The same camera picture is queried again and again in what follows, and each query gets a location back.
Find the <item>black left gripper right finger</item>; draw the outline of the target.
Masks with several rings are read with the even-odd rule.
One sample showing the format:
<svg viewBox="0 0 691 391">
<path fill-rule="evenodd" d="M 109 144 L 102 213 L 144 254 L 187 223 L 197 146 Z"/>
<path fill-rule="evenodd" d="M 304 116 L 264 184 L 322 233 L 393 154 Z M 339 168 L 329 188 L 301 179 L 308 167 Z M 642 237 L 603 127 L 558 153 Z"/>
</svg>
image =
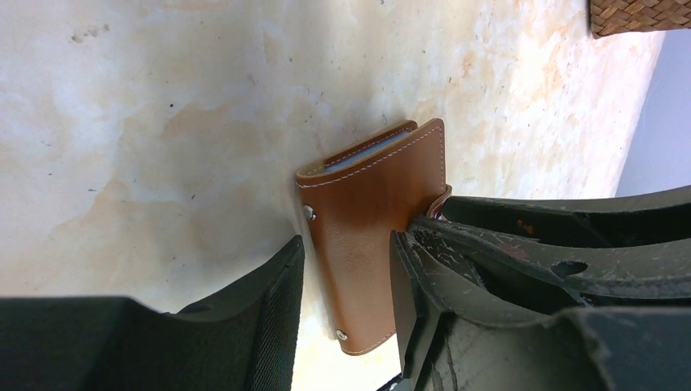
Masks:
<svg viewBox="0 0 691 391">
<path fill-rule="evenodd" d="M 575 308 L 545 315 L 390 236 L 403 377 L 413 390 L 687 390 L 690 310 Z"/>
</svg>

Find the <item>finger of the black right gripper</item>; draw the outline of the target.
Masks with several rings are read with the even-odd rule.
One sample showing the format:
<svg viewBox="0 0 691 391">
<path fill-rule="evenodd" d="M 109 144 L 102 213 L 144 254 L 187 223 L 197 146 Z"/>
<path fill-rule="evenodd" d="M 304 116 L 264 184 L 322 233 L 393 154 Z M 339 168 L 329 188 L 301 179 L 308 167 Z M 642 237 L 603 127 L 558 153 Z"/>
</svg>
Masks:
<svg viewBox="0 0 691 391">
<path fill-rule="evenodd" d="M 408 228 L 420 243 L 505 273 L 525 285 L 561 290 L 586 306 L 690 306 L 687 239 L 625 248 L 575 248 L 429 217 Z"/>
<path fill-rule="evenodd" d="M 572 248 L 626 248 L 690 237 L 690 188 L 593 200 L 447 199 L 450 222 Z"/>
</svg>

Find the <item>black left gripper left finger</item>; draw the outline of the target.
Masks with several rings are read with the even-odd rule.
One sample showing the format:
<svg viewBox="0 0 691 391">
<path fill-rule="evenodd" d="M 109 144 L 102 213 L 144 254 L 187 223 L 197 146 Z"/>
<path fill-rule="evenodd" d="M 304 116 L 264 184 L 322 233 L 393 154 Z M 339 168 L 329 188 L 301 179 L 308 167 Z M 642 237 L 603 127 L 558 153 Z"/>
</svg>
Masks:
<svg viewBox="0 0 691 391">
<path fill-rule="evenodd" d="M 288 390 L 305 253 L 300 236 L 178 313 L 129 297 L 4 298 L 4 390 Z"/>
</svg>

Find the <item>brown leather card holder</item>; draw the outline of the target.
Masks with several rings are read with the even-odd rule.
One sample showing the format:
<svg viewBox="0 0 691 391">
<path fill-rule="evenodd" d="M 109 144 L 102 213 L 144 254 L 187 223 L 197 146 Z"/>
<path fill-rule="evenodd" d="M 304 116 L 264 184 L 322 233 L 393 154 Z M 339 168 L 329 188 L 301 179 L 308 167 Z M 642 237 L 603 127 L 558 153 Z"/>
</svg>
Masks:
<svg viewBox="0 0 691 391">
<path fill-rule="evenodd" d="M 341 350 L 367 354 L 395 332 L 390 233 L 451 190 L 444 122 L 401 121 L 304 165 L 295 182 Z"/>
</svg>

